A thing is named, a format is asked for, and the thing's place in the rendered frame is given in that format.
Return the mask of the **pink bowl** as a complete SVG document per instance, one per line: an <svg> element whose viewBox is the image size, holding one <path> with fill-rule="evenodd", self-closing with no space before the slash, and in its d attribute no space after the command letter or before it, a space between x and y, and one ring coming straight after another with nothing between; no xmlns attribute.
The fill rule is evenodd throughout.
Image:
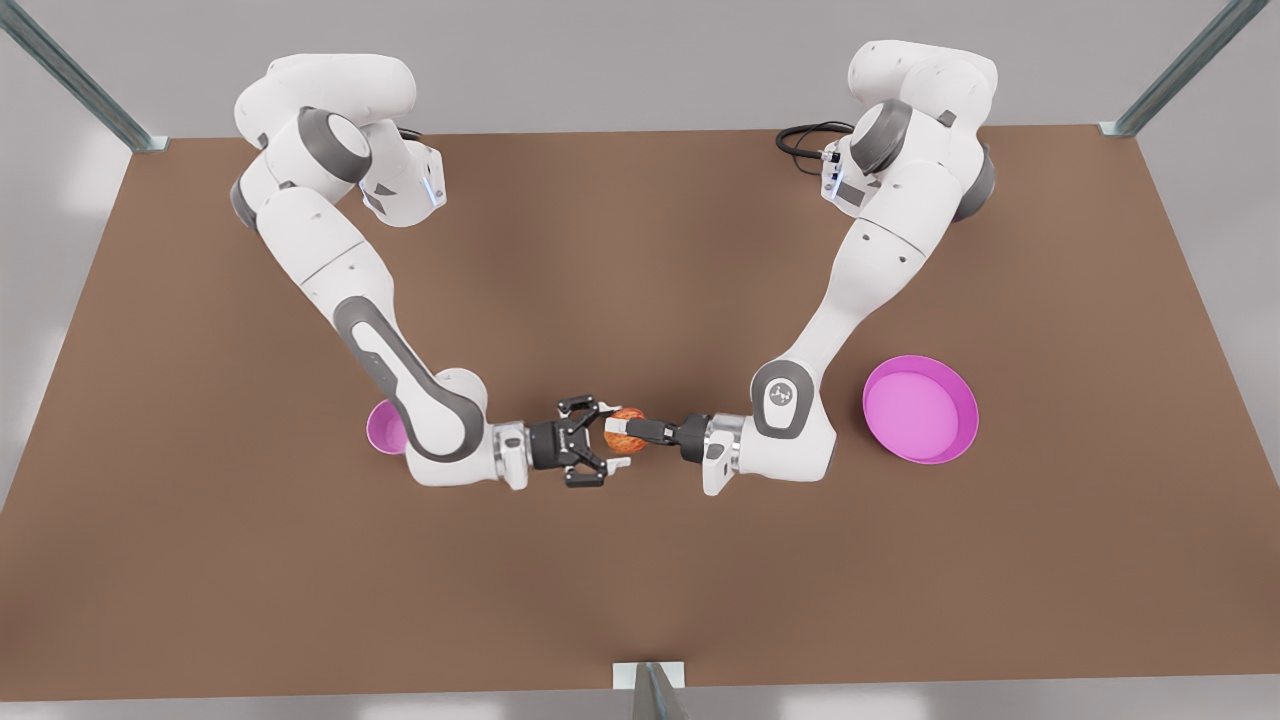
<svg viewBox="0 0 1280 720"><path fill-rule="evenodd" d="M366 420L367 442L380 454L402 456L410 446L399 410L389 398L379 402Z"/></svg>

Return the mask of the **red apple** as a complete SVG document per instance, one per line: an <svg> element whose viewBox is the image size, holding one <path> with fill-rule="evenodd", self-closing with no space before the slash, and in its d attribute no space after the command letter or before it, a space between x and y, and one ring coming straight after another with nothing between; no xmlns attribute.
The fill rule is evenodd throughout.
<svg viewBox="0 0 1280 720"><path fill-rule="evenodd" d="M631 419L644 419L645 414L636 407L622 407L611 415L611 420L627 421ZM609 430L608 427L604 432L605 443L609 450L618 455L632 455L648 446L645 439L626 436L622 432Z"/></svg>

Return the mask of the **pink plate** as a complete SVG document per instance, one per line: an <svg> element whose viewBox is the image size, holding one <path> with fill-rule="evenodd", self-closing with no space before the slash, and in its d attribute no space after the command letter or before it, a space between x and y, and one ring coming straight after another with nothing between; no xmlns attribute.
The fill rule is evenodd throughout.
<svg viewBox="0 0 1280 720"><path fill-rule="evenodd" d="M937 465L963 456L980 425L977 396L933 357L884 360L867 378L861 410L876 441L910 462Z"/></svg>

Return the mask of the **silver frame post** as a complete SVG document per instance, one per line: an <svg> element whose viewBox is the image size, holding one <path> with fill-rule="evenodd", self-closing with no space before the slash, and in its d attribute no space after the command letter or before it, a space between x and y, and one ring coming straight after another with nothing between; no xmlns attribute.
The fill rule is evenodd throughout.
<svg viewBox="0 0 1280 720"><path fill-rule="evenodd" d="M1137 137L1272 0L1228 0L1206 27L1115 120L1103 137Z"/></svg>
<svg viewBox="0 0 1280 720"><path fill-rule="evenodd" d="M0 0L0 29L132 152L163 152L169 138L146 131L17 0Z"/></svg>
<svg viewBox="0 0 1280 720"><path fill-rule="evenodd" d="M685 662L641 661L612 665L616 691L631 691L631 720L689 720L678 696L686 687Z"/></svg>

